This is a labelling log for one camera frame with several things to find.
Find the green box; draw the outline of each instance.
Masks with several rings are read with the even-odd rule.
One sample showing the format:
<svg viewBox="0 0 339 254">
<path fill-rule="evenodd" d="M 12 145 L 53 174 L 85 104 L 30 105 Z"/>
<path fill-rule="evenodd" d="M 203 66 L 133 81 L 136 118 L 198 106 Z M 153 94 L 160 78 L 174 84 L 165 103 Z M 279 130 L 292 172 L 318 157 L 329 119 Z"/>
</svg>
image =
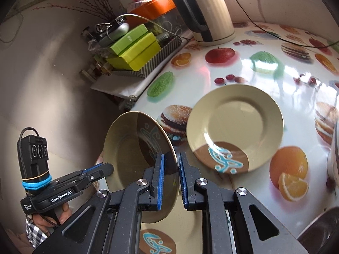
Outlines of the green box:
<svg viewBox="0 0 339 254">
<path fill-rule="evenodd" d="M 107 62 L 116 69 L 139 71 L 160 50 L 153 33 L 147 33 L 120 56 L 109 56 Z"/>
<path fill-rule="evenodd" d="M 147 33 L 148 30 L 145 25 L 139 25 L 138 27 L 129 31 L 126 35 L 121 37 L 117 42 L 110 46 L 110 52 L 115 55 L 120 55 L 130 45 L 133 45 L 142 35 Z"/>
</svg>

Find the orange container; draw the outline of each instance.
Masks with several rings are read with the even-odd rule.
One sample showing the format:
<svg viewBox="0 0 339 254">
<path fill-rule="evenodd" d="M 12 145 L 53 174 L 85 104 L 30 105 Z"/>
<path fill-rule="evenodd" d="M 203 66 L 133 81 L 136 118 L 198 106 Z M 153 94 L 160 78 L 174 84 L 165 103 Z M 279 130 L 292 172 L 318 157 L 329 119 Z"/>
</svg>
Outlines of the orange container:
<svg viewBox="0 0 339 254">
<path fill-rule="evenodd" d="M 172 0 L 152 0 L 147 4 L 136 8 L 131 13 L 153 21 L 174 8 L 176 8 L 176 6 Z M 127 23 L 129 24 L 129 28 L 133 29 L 138 25 L 147 23 L 147 21 L 138 17 L 129 16 L 127 17 Z"/>
</svg>

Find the kettle base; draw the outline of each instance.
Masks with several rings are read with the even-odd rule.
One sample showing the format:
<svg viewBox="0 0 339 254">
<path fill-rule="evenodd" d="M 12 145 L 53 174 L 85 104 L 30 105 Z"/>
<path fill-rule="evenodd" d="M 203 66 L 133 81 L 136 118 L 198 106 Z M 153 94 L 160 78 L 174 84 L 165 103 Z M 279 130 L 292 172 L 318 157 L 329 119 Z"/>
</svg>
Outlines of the kettle base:
<svg viewBox="0 0 339 254">
<path fill-rule="evenodd" d="M 231 34 L 228 37 L 222 38 L 220 40 L 215 40 L 215 41 L 211 41 L 211 42 L 198 41 L 197 38 L 199 38 L 199 37 L 194 37 L 194 38 L 197 41 L 198 45 L 204 46 L 204 47 L 209 47 L 209 46 L 217 46 L 217 45 L 225 44 L 229 41 L 232 41 L 235 38 L 235 33 Z"/>
</svg>

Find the striped box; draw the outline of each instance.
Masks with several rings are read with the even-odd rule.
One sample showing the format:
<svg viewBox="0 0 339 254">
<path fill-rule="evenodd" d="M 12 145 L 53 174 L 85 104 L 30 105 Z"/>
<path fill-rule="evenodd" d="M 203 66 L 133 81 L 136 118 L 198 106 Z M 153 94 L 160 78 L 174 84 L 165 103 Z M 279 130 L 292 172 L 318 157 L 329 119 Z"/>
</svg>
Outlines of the striped box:
<svg viewBox="0 0 339 254">
<path fill-rule="evenodd" d="M 173 38 L 166 46 L 164 46 L 161 51 L 159 51 L 148 63 L 143 66 L 139 71 L 127 71 L 127 70 L 115 70 L 113 74 L 121 76 L 136 76 L 140 78 L 146 78 L 151 74 L 156 67 L 160 65 L 162 61 L 166 59 L 172 52 L 176 50 L 182 43 L 182 40 L 179 36 Z"/>
</svg>

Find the human hand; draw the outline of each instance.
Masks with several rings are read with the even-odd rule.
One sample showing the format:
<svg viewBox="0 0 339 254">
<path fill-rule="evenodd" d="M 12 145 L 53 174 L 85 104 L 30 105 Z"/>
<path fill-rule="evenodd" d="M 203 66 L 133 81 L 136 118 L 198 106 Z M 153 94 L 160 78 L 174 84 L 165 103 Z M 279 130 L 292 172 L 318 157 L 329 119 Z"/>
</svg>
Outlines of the human hand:
<svg viewBox="0 0 339 254">
<path fill-rule="evenodd" d="M 69 208 L 68 203 L 63 203 L 62 204 L 62 214 L 59 217 L 59 222 L 60 224 L 63 224 L 71 215 L 72 215 L 72 210 Z M 48 220 L 51 222 L 56 223 L 56 221 L 50 217 L 46 217 Z M 50 235 L 47 227 L 53 227 L 52 224 L 47 222 L 45 219 L 43 219 L 39 214 L 33 214 L 32 216 L 33 223 L 39 227 L 39 229 L 44 232 L 47 236 Z"/>
</svg>

